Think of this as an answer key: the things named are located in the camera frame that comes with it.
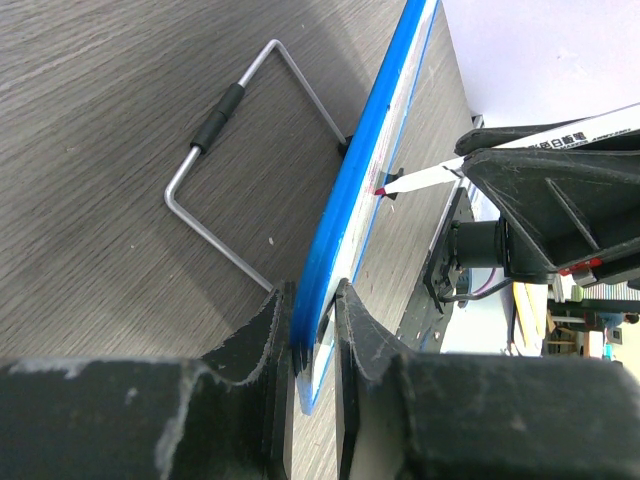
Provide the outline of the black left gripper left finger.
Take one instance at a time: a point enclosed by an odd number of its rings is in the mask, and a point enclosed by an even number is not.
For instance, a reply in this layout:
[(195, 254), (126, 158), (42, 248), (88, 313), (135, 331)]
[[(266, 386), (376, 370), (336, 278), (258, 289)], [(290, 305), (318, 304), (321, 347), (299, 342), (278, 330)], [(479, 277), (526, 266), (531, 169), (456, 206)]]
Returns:
[(287, 479), (293, 283), (198, 358), (1, 363), (5, 479)]

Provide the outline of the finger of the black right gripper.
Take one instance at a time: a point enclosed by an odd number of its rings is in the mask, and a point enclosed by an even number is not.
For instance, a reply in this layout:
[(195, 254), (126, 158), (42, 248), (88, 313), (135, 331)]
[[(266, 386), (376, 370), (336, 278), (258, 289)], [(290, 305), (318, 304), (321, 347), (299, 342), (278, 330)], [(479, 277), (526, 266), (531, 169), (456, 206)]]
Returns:
[(545, 283), (571, 275), (584, 286), (638, 280), (638, 152), (518, 152), (472, 183), (500, 212), (507, 276)]
[[(493, 148), (499, 145), (519, 140), (524, 137), (532, 136), (548, 130), (553, 130), (573, 123), (573, 120), (541, 125), (527, 126), (510, 126), (510, 127), (484, 127), (481, 129), (473, 129), (462, 135), (456, 142), (454, 152), (456, 155), (468, 155), (471, 152), (483, 149)], [(578, 150), (592, 151), (638, 151), (639, 150), (639, 131), (628, 132), (623, 135), (601, 139), (586, 145), (578, 146), (577, 142), (583, 141), (584, 135), (576, 132), (572, 135), (565, 135), (560, 139), (560, 145), (569, 145), (571, 148)]]

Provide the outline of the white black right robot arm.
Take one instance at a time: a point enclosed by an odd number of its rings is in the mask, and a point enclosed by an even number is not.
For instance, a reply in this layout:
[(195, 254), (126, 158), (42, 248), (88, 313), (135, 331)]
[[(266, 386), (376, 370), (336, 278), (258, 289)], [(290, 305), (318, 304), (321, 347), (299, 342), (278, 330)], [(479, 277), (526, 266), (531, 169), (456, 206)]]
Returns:
[(456, 222), (449, 252), (460, 268), (501, 267), (516, 282), (639, 283), (639, 134), (585, 144), (579, 132), (532, 150), (506, 143), (552, 130), (471, 130), (455, 146), (463, 173), (499, 210)]

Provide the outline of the white marker with magenta cap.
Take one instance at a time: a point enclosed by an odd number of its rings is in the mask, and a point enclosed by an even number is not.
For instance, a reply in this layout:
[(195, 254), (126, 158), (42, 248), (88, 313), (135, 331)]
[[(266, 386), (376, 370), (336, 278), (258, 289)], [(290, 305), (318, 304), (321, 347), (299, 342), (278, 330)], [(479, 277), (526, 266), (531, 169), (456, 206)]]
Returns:
[(514, 139), (490, 149), (476, 147), (466, 156), (455, 157), (400, 176), (377, 188), (374, 194), (380, 197), (392, 196), (464, 178), (480, 185), (488, 179), (491, 169), (504, 165), (509, 156), (518, 152), (529, 156), (564, 155), (570, 149), (614, 139), (638, 129), (639, 105), (635, 103)]

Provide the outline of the blue framed whiteboard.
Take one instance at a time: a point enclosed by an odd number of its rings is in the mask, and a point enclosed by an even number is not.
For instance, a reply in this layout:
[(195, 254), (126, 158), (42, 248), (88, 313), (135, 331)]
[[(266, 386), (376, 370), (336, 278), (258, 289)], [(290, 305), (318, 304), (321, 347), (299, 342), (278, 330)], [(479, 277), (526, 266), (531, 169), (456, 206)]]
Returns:
[(358, 275), (390, 175), (438, 10), (405, 4), (311, 243), (297, 288), (290, 343), (300, 408), (313, 412), (334, 346), (334, 296)]

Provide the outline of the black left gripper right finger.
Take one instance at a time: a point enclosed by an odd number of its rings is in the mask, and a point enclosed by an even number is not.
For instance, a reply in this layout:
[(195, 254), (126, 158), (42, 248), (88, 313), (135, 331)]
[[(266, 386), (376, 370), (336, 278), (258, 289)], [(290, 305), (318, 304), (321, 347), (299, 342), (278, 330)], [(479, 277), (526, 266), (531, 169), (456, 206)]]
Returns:
[(431, 354), (336, 291), (342, 479), (635, 479), (639, 385), (574, 357)]

